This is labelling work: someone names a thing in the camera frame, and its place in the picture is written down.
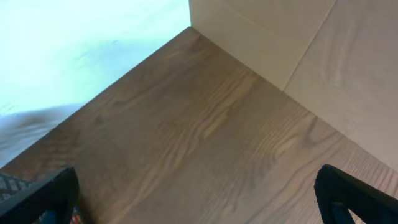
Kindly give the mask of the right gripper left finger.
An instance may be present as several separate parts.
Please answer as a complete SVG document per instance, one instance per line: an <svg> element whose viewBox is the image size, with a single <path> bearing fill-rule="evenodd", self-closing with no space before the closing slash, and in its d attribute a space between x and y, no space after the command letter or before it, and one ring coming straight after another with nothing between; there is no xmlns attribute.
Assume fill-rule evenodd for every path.
<svg viewBox="0 0 398 224"><path fill-rule="evenodd" d="M78 195L76 172L73 167L64 167L3 200L1 223L70 223Z"/></svg>

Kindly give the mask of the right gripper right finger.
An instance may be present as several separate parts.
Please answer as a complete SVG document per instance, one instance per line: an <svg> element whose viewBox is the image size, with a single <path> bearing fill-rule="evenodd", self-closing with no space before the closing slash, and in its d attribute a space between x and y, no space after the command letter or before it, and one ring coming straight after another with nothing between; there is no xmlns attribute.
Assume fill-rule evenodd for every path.
<svg viewBox="0 0 398 224"><path fill-rule="evenodd" d="M397 199L332 165L318 171L314 190L323 223L354 223L351 213L365 223L397 223Z"/></svg>

